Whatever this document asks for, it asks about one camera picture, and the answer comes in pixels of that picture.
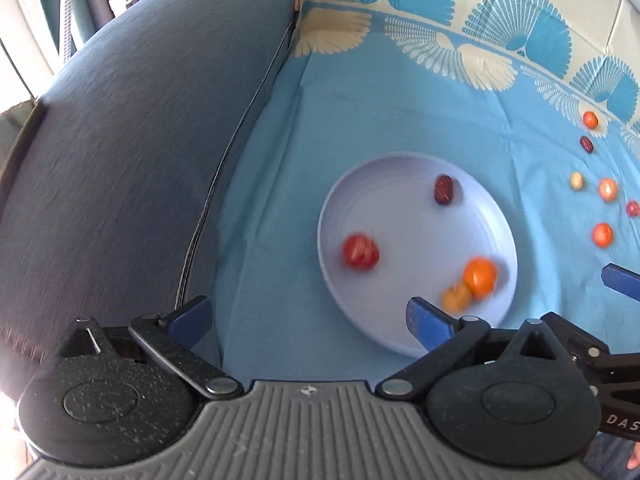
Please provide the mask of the person's right hand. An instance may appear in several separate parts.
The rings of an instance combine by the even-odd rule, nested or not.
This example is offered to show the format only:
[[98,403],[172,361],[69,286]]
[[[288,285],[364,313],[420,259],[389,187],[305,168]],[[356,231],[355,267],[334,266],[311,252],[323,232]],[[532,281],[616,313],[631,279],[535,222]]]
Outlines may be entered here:
[[598,434],[582,462],[600,479],[638,479],[639,443],[609,434]]

